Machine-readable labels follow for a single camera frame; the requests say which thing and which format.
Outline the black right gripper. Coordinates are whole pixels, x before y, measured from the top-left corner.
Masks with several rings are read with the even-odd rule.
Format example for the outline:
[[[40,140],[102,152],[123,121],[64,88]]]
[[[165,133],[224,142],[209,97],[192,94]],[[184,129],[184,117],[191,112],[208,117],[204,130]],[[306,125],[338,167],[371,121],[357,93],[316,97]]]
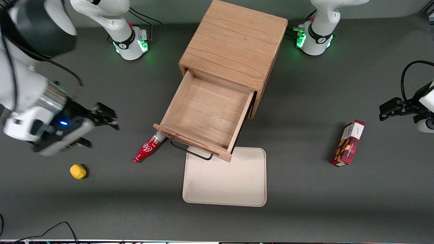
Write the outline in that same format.
[[[108,118],[95,118],[96,115]],[[63,108],[63,127],[72,126],[76,118],[90,119],[93,126],[108,125],[116,131],[120,130],[115,110],[100,102],[95,103],[92,109],[87,109],[73,99],[68,98]]]

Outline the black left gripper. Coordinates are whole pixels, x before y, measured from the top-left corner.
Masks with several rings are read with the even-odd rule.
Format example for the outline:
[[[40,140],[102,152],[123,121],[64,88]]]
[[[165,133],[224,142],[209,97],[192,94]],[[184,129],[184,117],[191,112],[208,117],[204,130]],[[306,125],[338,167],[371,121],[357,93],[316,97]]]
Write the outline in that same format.
[[[411,99],[407,99],[405,89],[403,89],[403,100],[405,100],[405,103],[411,108],[411,111],[407,111],[403,108],[401,98],[392,98],[379,106],[379,120],[385,121],[390,117],[406,116],[413,113],[426,118],[432,118],[434,112],[433,81],[417,90]]]

